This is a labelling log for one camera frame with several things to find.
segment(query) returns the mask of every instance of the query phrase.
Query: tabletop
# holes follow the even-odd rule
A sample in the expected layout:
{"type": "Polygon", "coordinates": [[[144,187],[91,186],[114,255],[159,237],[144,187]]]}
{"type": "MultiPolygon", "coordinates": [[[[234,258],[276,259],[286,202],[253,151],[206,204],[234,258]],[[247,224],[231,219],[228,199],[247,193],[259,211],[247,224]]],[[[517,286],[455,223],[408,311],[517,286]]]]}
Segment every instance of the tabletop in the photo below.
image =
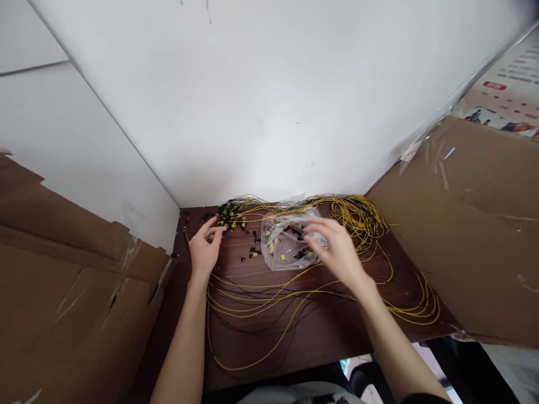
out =
{"type": "MultiPolygon", "coordinates": [[[[319,209],[323,216],[329,217],[328,207],[320,206],[319,209]]],[[[181,211],[174,246],[174,253],[178,257],[171,265],[173,273],[131,390],[132,399],[137,397],[137,402],[147,402],[146,399],[151,395],[181,312],[190,277],[187,237],[191,238],[209,213],[214,214],[216,210],[217,207],[213,206],[181,211]]],[[[211,305],[239,317],[209,308],[205,336],[205,393],[372,352],[357,303],[343,297],[348,291],[341,283],[325,288],[336,294],[313,293],[307,296],[307,293],[297,293],[294,297],[276,301],[284,293],[315,290],[334,281],[333,275],[323,265],[306,271],[290,282],[286,290],[271,301],[257,300],[271,298],[279,288],[240,289],[233,286],[282,285],[301,272],[272,272],[264,262],[264,257],[259,255],[249,258],[251,247],[260,249],[260,243],[254,243],[253,231],[260,235],[261,224],[248,223],[246,230],[249,231],[248,235],[239,227],[225,233],[217,265],[213,270],[215,277],[212,276],[210,281],[213,285],[209,287],[213,299],[210,300],[211,305]],[[249,292],[253,290],[263,294],[252,295],[249,292]],[[248,367],[244,370],[225,370],[218,365],[216,359],[229,369],[248,367]]],[[[391,233],[379,239],[379,244],[383,252],[378,249],[363,266],[380,283],[378,290],[386,300],[386,305],[419,314],[411,316],[402,312],[394,313],[410,341],[424,341],[453,332],[456,320],[441,301],[435,306],[433,293],[426,296],[424,278],[391,233]]],[[[372,250],[361,258],[364,260],[371,255],[372,250]]]]}

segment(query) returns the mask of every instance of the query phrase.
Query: finger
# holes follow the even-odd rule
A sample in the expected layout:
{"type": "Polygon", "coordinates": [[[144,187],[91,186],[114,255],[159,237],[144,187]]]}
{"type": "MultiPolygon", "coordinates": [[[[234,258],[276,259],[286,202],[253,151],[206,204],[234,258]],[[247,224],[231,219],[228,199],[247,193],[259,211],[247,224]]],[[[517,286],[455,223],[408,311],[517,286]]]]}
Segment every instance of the finger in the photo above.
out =
{"type": "Polygon", "coordinates": [[[331,239],[335,236],[335,232],[331,229],[328,229],[325,226],[307,226],[303,229],[305,233],[320,233],[322,236],[326,238],[328,242],[331,242],[331,239]]]}
{"type": "Polygon", "coordinates": [[[335,232],[339,231],[341,227],[339,222],[334,219],[318,218],[318,219],[310,220],[309,223],[321,224],[335,232]]]}
{"type": "Polygon", "coordinates": [[[320,257],[320,259],[324,262],[327,262],[330,258],[330,253],[322,247],[318,242],[311,236],[305,236],[305,241],[309,243],[309,246],[313,249],[313,251],[320,257]]]}
{"type": "Polygon", "coordinates": [[[210,220],[208,220],[207,222],[205,222],[205,224],[202,225],[202,227],[200,228],[200,230],[198,231],[198,233],[200,234],[206,234],[206,232],[208,231],[208,229],[210,228],[210,226],[212,224],[215,223],[215,221],[217,220],[217,216],[214,216],[212,217],[210,220]]]}
{"type": "Polygon", "coordinates": [[[216,227],[215,233],[213,234],[212,245],[216,245],[219,248],[221,244],[221,239],[223,238],[223,231],[226,227],[216,227]]]}
{"type": "Polygon", "coordinates": [[[208,238],[209,235],[215,234],[215,232],[216,232],[218,229],[222,229],[222,230],[224,231],[224,230],[226,230],[227,228],[224,227],[224,226],[220,226],[220,227],[211,227],[211,228],[208,229],[208,231],[207,231],[206,234],[204,235],[204,238],[208,238]]]}

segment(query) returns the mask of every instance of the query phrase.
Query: hand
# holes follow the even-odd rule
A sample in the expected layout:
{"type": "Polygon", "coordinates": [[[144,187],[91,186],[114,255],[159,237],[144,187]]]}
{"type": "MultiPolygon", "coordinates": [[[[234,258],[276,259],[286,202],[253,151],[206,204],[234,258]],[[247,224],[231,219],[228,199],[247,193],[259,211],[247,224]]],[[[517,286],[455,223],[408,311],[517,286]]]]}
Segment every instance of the hand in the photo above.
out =
{"type": "Polygon", "coordinates": [[[354,293],[361,294],[366,287],[374,286],[376,289],[374,281],[363,269],[352,238],[344,226],[335,220],[324,218],[309,223],[312,224],[304,229],[305,233],[320,233],[326,238],[328,249],[311,236],[305,236],[305,240],[338,280],[354,293]]]}
{"type": "Polygon", "coordinates": [[[202,225],[200,230],[189,241],[193,273],[191,279],[202,277],[207,282],[219,256],[219,246],[226,227],[212,227],[217,218],[214,216],[202,225]]]}

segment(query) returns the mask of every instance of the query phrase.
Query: left hand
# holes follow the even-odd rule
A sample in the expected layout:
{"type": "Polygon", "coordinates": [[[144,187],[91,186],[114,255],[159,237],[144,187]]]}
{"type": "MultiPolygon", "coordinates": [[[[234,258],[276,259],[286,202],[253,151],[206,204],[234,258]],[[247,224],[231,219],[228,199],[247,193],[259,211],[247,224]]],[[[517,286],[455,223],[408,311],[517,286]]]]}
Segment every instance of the left hand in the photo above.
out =
{"type": "Polygon", "coordinates": [[[216,222],[214,216],[202,225],[200,230],[189,241],[189,250],[191,251],[191,263],[193,273],[191,279],[203,278],[206,282],[209,280],[209,275],[217,262],[219,256],[219,246],[221,238],[226,227],[210,226],[216,222]]]}

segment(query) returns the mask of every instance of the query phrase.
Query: poster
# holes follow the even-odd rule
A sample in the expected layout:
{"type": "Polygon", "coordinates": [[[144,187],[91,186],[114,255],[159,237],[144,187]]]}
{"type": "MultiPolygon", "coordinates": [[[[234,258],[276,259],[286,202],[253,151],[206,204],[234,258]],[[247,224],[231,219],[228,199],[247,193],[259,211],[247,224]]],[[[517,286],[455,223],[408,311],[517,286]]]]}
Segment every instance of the poster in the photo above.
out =
{"type": "Polygon", "coordinates": [[[461,119],[537,139],[539,27],[503,54],[454,110],[461,119]]]}

